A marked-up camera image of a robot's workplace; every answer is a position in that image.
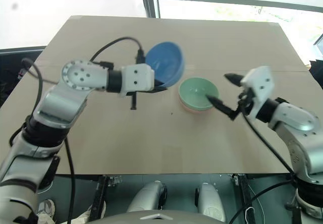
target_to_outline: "person's leg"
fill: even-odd
[[[38,224],[55,224],[53,217],[55,214],[55,204],[47,199],[40,202],[37,210]]]

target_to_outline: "tabletop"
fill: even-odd
[[[88,60],[103,45],[122,36],[136,37],[145,52],[163,41],[178,44],[186,69],[167,91],[139,93],[138,110],[130,110],[129,97],[91,93],[69,133],[76,174],[286,172],[241,116],[231,122],[215,109],[192,114],[181,107],[178,86],[193,76],[214,82],[220,98],[235,107],[241,89],[223,74],[245,74],[268,65],[276,84],[273,98],[282,97],[323,118],[321,88],[276,23],[73,16],[36,63],[44,78],[58,81],[65,63]],[[134,64],[136,51],[133,42],[120,42],[98,60],[114,62],[119,68]],[[1,108],[0,160],[9,151],[9,137],[31,112],[36,94],[37,80],[26,75]],[[275,132],[263,123],[255,125],[290,164],[287,147]],[[59,155],[58,174],[68,174],[65,148]]]

